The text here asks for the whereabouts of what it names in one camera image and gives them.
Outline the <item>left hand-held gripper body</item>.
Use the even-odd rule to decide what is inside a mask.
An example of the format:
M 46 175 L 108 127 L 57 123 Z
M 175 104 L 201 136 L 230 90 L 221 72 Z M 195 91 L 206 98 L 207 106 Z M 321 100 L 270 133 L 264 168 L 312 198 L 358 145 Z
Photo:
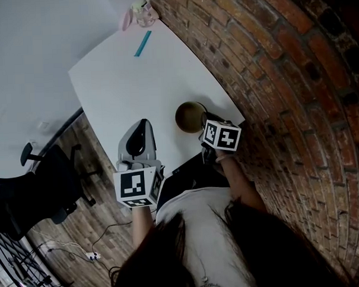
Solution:
M 132 157 L 120 154 L 113 174 L 116 199 L 128 208 L 153 206 L 158 203 L 163 166 L 155 154 Z

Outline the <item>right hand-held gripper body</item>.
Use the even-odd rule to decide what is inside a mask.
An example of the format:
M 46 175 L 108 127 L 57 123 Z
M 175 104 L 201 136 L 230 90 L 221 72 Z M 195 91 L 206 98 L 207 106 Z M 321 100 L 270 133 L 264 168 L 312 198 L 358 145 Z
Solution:
M 215 151 L 234 153 L 237 150 L 242 129 L 213 113 L 207 112 L 206 128 L 199 136 L 203 163 L 213 164 L 217 159 Z

